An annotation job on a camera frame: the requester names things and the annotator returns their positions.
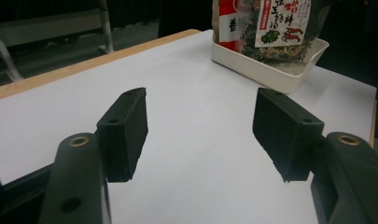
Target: white tray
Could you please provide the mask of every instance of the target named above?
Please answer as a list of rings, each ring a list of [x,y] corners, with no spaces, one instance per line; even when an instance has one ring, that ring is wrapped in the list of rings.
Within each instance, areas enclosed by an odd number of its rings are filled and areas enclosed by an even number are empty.
[[[328,42],[317,38],[311,48],[308,49],[304,59],[308,63],[305,66],[270,67],[213,42],[212,60],[257,81],[263,86],[282,93],[291,93],[311,72],[328,46]]]

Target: white table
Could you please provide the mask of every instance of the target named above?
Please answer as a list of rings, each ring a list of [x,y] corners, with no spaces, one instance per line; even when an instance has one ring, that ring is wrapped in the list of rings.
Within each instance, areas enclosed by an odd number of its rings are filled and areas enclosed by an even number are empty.
[[[316,223],[311,179],[284,183],[252,134],[259,84],[211,60],[212,31],[0,100],[0,178],[53,162],[120,94],[147,88],[149,133],[133,180],[110,184],[114,223]],[[376,89],[316,67],[289,97],[324,135],[369,140]]]

